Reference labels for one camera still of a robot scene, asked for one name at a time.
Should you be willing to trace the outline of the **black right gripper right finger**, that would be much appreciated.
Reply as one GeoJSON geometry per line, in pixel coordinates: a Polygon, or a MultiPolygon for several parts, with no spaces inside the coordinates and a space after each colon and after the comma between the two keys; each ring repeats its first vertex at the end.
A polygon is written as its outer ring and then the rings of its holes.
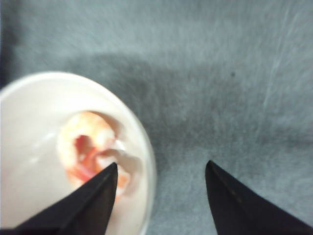
{"type": "Polygon", "coordinates": [[[311,235],[313,228],[259,196],[213,161],[205,169],[208,203],[219,235],[311,235]]]}

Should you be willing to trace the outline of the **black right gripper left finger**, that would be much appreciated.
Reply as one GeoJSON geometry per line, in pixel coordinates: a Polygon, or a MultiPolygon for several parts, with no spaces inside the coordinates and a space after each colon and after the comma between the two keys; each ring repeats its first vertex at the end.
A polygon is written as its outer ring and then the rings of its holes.
{"type": "Polygon", "coordinates": [[[117,164],[112,163],[73,193],[2,235],[103,235],[117,189],[117,164]]]}

